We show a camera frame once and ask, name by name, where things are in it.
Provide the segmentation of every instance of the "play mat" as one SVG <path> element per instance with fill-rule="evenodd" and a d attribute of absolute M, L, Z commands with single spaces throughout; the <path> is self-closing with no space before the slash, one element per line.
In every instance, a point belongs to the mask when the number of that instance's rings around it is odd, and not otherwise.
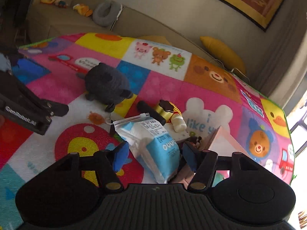
<path fill-rule="evenodd" d="M 104 106 L 85 99 L 86 73 L 104 62 L 130 82 L 133 97 L 116 106 L 111 118 L 138 115 L 136 104 L 154 106 L 160 99 L 183 113 L 188 131 L 206 137 L 220 125 L 256 162 L 290 183 L 294 150 L 285 115 L 237 77 L 187 51 L 150 41 L 103 34 L 63 36 L 22 47 L 14 74 L 38 97 L 69 105 L 64 117 L 53 117 L 44 136 L 8 120 L 0 128 L 0 230 L 22 223 L 15 206 L 17 190 L 69 152 L 81 156 L 113 149 L 119 142 L 104 124 Z M 94 172 L 82 175 L 97 184 Z M 117 173 L 128 183 L 151 183 L 152 177 L 130 153 Z"/>

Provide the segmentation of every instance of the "curtain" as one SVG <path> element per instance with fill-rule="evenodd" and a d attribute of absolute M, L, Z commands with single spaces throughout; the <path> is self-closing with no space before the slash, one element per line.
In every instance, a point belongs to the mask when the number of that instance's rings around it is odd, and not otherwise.
<path fill-rule="evenodd" d="M 290 2 L 291 10 L 280 32 L 276 34 L 274 43 L 267 49 L 263 61 L 259 65 L 262 68 L 260 74 L 257 77 L 251 77 L 252 86 L 267 97 L 273 94 L 289 71 L 307 29 L 307 0 L 291 0 Z"/>

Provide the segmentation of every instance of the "plush bear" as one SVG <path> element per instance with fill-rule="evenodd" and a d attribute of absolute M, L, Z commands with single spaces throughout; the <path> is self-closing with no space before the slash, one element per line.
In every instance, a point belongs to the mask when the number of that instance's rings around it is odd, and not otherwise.
<path fill-rule="evenodd" d="M 112 112 L 124 99 L 132 98 L 127 77 L 117 69 L 104 63 L 93 67 L 85 76 L 87 100 L 98 100 L 107 105 L 105 111 Z"/>

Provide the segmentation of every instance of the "plastic bag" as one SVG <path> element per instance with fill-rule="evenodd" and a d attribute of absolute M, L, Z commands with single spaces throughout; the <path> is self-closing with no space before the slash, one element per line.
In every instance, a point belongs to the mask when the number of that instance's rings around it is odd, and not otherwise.
<path fill-rule="evenodd" d="M 180 151 L 167 130 L 146 114 L 114 122 L 115 131 L 129 143 L 133 156 L 149 168 L 157 183 L 177 174 Z"/>

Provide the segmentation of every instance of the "gray neck pillow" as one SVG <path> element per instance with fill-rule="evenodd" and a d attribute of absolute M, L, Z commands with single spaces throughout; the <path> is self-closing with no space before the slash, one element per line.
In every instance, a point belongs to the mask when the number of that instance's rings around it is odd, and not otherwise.
<path fill-rule="evenodd" d="M 99 4 L 94 10 L 93 21 L 101 27 L 109 26 L 117 20 L 117 15 L 119 14 L 121 8 L 122 6 L 120 3 L 106 0 L 105 2 Z M 110 9 L 110 12 L 104 16 L 107 9 Z"/>

